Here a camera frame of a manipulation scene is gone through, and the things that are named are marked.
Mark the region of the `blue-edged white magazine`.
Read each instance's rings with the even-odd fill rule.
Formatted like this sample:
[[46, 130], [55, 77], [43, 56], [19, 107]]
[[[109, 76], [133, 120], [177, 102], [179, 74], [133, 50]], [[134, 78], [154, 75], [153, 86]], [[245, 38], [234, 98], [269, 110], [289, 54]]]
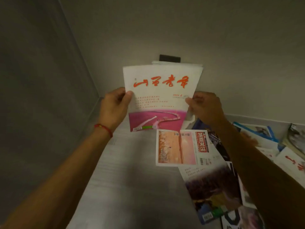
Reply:
[[256, 132], [240, 123], [233, 122], [232, 124], [237, 131], [255, 147], [261, 147], [265, 149], [272, 149], [279, 152], [278, 141], [274, 138], [268, 137], [262, 133]]

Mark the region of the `orange and pink cover magazine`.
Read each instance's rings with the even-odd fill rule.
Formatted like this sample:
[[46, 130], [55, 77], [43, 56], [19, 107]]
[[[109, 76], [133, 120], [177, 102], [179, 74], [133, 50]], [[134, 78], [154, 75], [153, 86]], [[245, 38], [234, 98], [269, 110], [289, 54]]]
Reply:
[[156, 133], [156, 166], [208, 166], [213, 163], [207, 130], [161, 130]]

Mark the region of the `grey photo cover magazine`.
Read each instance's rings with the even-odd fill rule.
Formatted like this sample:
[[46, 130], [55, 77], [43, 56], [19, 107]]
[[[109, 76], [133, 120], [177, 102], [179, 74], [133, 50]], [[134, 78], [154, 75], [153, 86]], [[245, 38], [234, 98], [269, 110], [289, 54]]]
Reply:
[[291, 123], [281, 142], [305, 160], [305, 125]]

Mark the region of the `black wall plate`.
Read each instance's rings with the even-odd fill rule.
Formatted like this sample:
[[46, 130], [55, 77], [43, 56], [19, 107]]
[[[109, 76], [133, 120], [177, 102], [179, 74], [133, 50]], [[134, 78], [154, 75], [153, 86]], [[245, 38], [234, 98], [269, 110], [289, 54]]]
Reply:
[[181, 57], [160, 54], [159, 61], [160, 62], [181, 63]]

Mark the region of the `person's left hand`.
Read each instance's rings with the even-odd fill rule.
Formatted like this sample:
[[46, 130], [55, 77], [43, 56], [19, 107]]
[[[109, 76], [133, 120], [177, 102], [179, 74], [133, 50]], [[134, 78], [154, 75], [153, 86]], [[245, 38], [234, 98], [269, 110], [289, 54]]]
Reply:
[[112, 133], [127, 115], [128, 108], [121, 107], [121, 100], [125, 93], [125, 88], [120, 87], [107, 93], [101, 100], [97, 123], [107, 127]]

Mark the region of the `white magazine with pink photo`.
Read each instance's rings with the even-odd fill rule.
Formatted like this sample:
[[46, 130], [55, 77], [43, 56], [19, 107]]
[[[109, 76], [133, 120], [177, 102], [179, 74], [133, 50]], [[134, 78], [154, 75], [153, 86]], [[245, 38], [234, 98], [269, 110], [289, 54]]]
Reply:
[[188, 111], [185, 99], [193, 97], [202, 72], [202, 66], [185, 64], [123, 67], [126, 92], [133, 92], [130, 131], [180, 131]]

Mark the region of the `person's right hand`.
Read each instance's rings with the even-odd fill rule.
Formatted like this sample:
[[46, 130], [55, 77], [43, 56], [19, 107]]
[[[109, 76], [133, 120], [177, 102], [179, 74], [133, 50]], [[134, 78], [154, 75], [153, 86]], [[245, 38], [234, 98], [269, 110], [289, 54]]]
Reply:
[[195, 92], [192, 98], [202, 97], [203, 98], [203, 110], [201, 112], [192, 112], [196, 115], [203, 123], [209, 125], [211, 128], [216, 128], [222, 123], [227, 122], [224, 115], [222, 104], [219, 97], [212, 92]]

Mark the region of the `dark blue cover magazine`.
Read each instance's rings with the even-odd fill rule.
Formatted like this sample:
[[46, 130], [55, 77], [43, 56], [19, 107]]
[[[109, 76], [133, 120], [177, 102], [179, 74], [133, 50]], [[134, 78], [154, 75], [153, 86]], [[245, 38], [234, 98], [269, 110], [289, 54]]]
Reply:
[[213, 131], [212, 128], [209, 125], [203, 123], [200, 119], [196, 119], [192, 129], [195, 129], [195, 130], [207, 130], [210, 141], [215, 146], [215, 148], [220, 153], [220, 155], [223, 157], [223, 159], [226, 162], [230, 162], [231, 161], [229, 155], [227, 154], [226, 149], [224, 148], [224, 146], [223, 146], [223, 144], [221, 142], [221, 140], [219, 139], [219, 137], [217, 136], [215, 131]]

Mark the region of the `white magazine with red lettering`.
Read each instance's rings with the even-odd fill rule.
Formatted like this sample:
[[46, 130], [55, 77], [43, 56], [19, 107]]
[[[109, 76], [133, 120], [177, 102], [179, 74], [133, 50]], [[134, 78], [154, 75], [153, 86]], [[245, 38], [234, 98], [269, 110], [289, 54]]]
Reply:
[[274, 163], [305, 189], [305, 160], [286, 146], [275, 157]]

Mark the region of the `purple landscape cover magazine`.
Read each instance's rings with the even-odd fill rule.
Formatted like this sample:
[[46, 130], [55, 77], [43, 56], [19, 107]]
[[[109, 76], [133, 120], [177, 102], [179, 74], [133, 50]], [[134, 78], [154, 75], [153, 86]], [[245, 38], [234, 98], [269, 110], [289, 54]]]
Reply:
[[200, 158], [200, 165], [178, 169], [202, 225], [241, 207], [237, 173], [221, 155]]

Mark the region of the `person's left forearm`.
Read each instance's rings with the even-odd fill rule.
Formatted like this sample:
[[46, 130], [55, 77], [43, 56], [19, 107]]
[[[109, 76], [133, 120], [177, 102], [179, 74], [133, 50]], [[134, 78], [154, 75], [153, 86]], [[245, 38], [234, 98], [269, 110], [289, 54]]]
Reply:
[[6, 219], [1, 229], [65, 229], [113, 133], [93, 132]]

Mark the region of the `black and white cover magazine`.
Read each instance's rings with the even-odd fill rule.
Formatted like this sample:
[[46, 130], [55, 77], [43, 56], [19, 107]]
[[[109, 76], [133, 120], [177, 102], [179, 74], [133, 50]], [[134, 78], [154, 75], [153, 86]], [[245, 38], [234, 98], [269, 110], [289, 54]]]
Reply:
[[258, 210], [245, 206], [225, 213], [220, 221], [222, 229], [266, 229]]

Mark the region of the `person's right forearm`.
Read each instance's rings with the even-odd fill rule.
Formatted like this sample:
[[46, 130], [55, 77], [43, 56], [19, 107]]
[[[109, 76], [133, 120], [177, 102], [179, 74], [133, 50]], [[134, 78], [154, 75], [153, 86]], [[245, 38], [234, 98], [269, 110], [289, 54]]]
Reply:
[[269, 229], [305, 229], [305, 189], [225, 118], [209, 123]]

